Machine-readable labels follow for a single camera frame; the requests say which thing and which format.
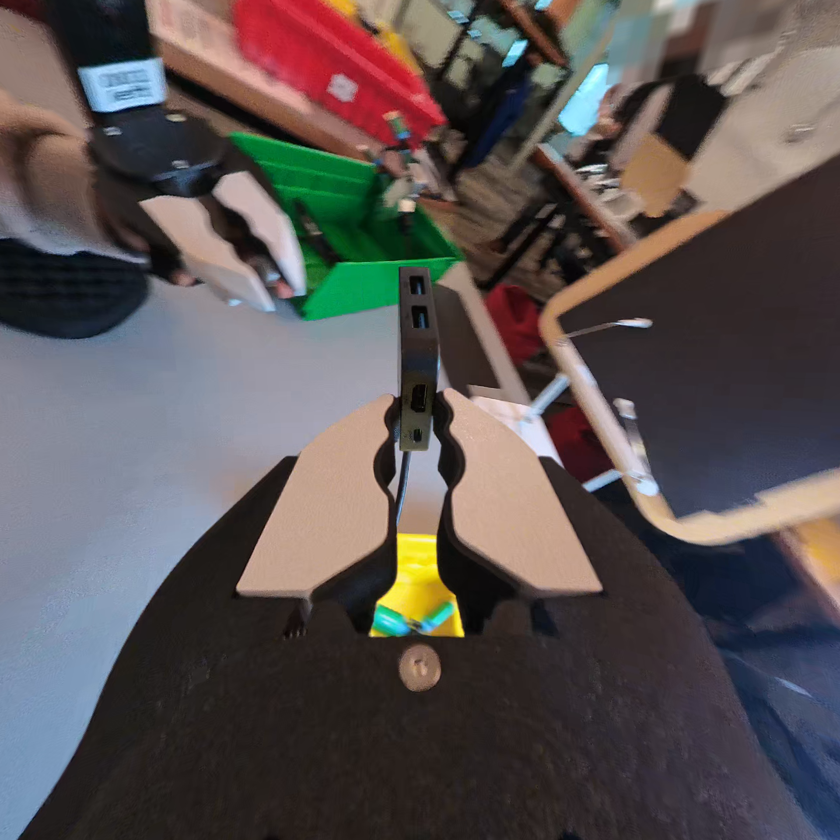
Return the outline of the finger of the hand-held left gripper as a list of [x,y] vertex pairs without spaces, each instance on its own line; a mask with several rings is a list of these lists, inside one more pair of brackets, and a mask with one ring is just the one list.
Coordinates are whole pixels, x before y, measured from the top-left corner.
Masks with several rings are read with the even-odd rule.
[[247,230],[266,246],[290,296],[304,296],[308,290],[307,271],[298,235],[273,192],[251,172],[233,172],[220,178],[213,196],[241,216]]
[[230,307],[274,312],[277,263],[245,220],[214,199],[155,196],[140,207],[178,248],[184,269]]

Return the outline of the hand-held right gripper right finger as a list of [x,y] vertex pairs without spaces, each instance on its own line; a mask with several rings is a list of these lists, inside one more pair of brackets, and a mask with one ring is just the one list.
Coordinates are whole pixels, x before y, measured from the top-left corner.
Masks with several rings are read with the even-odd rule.
[[512,423],[448,387],[436,395],[435,434],[457,550],[525,595],[602,593],[547,466]]

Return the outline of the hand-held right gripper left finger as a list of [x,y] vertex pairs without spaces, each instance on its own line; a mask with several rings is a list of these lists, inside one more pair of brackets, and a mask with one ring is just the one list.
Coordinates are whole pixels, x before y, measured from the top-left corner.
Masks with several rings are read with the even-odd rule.
[[387,485],[375,459],[393,449],[381,395],[316,436],[299,454],[236,585],[246,597],[311,599],[384,543]]

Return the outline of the yellow plastic bin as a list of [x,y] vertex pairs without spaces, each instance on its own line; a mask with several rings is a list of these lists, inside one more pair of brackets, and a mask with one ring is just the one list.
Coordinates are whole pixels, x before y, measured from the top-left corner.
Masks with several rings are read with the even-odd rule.
[[371,637],[463,637],[455,595],[438,573],[437,539],[431,534],[397,535],[397,574],[377,602]]

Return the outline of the green plastic bin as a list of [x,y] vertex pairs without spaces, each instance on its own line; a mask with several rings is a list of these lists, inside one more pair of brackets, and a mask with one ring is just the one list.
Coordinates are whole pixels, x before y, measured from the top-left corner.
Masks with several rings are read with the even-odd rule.
[[268,177],[301,247],[307,321],[392,306],[404,266],[432,281],[463,255],[418,206],[409,231],[382,206],[384,179],[370,163],[251,133],[230,135]]

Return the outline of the silver HDMI switch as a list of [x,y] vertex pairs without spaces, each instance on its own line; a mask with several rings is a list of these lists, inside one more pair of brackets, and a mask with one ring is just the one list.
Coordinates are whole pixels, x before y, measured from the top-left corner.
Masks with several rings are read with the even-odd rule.
[[396,178],[383,192],[382,207],[397,216],[413,214],[425,184],[411,174]]

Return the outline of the black USB hub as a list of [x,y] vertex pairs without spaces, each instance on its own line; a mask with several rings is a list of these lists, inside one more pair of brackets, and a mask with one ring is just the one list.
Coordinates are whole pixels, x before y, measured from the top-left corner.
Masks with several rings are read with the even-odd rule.
[[395,520],[400,521],[414,453],[428,449],[438,391],[438,325],[434,283],[429,270],[402,266],[398,270],[398,418],[395,440],[402,453],[395,496]]

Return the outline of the person's left hand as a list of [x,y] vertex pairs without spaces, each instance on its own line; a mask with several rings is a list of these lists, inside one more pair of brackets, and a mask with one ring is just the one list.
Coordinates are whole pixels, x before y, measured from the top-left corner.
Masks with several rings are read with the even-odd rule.
[[179,246],[141,206],[151,197],[145,186],[105,168],[94,176],[94,191],[102,223],[129,250],[145,255],[153,276],[177,287],[194,287],[199,280],[186,267]]

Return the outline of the red bag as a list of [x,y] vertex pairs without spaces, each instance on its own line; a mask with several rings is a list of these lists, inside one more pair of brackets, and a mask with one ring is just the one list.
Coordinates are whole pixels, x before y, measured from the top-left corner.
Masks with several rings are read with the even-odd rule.
[[545,421],[566,471],[584,484],[613,470],[613,462],[577,406],[564,408]]
[[485,305],[515,366],[523,366],[543,349],[541,309],[524,289],[501,282],[486,295]]

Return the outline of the wooden side table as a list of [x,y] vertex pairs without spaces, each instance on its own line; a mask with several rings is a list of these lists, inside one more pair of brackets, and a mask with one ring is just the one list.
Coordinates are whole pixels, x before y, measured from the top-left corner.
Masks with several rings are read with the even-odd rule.
[[310,101],[241,56],[235,32],[214,2],[148,1],[150,32],[168,70],[297,141],[362,161],[361,146],[383,142]]

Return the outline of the white board stand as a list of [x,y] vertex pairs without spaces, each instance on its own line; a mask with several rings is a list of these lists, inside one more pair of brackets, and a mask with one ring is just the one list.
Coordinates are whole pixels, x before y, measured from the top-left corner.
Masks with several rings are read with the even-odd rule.
[[648,462],[637,415],[630,401],[620,398],[614,407],[607,405],[593,373],[572,341],[563,338],[552,341],[549,351],[558,365],[558,373],[530,404],[484,395],[475,395],[472,401],[507,426],[537,455],[551,457],[562,467],[545,421],[566,407],[579,407],[613,464],[613,470],[582,486],[595,491],[621,480],[640,497],[656,497],[658,483]]

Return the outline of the black mesh wrist rest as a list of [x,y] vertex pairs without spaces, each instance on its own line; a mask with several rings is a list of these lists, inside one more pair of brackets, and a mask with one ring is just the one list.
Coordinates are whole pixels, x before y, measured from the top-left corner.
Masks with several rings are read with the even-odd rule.
[[1,243],[1,323],[57,340],[85,340],[115,329],[146,302],[143,268],[81,252],[51,255],[14,240]]

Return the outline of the white tethered peg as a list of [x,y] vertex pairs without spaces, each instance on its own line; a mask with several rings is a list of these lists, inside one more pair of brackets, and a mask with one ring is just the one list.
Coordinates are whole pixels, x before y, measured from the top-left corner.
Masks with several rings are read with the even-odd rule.
[[585,335],[603,332],[609,329],[650,329],[654,322],[650,318],[626,318],[610,322],[603,322],[588,328],[567,332],[564,341],[571,341]]

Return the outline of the black board with wooden rim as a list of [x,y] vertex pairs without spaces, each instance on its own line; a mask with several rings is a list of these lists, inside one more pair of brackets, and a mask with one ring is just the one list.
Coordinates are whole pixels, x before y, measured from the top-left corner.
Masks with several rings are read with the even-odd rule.
[[614,407],[630,401],[659,487],[640,513],[688,543],[732,543],[838,515],[839,159],[735,213],[660,228],[556,294]]

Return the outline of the background wooden desk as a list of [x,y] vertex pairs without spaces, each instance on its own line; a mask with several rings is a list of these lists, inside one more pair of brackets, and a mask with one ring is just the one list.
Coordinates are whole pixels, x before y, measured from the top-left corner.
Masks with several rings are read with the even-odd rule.
[[635,246],[635,232],[607,208],[605,202],[550,145],[539,143],[530,153],[529,162],[555,182],[575,209],[603,232],[617,254]]

